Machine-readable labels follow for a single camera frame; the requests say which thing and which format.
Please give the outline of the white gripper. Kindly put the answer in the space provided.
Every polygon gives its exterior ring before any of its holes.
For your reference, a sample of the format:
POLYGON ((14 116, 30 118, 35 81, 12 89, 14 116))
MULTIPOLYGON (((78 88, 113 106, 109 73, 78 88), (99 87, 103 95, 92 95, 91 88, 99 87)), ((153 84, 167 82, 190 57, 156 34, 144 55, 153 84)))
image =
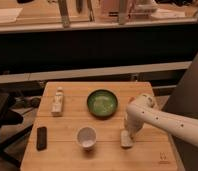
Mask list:
POLYGON ((125 115, 124 126, 125 129, 128 131, 128 135, 131 138, 134 138, 135 135, 142 129, 143 124, 144 122, 141 119, 131 116, 129 114, 125 115))

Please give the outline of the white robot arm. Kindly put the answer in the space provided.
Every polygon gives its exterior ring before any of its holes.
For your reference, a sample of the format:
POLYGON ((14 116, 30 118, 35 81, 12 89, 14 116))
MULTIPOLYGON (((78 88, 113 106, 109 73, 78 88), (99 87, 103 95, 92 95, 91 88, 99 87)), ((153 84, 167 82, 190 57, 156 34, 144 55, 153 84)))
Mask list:
POLYGON ((130 137, 147 123, 198 147, 198 119, 164 112, 154 106, 154 97, 145 93, 127 104, 124 125, 130 137))

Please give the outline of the dark robot base panel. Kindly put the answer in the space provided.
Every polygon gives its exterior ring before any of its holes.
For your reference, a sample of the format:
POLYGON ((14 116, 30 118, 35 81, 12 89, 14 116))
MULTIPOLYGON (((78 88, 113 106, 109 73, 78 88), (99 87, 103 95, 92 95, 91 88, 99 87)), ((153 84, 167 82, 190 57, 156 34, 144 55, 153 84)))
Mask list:
MULTIPOLYGON (((198 53, 163 107, 166 112, 198 119, 198 53)), ((179 171, 198 171, 198 147, 172 136, 179 171)))

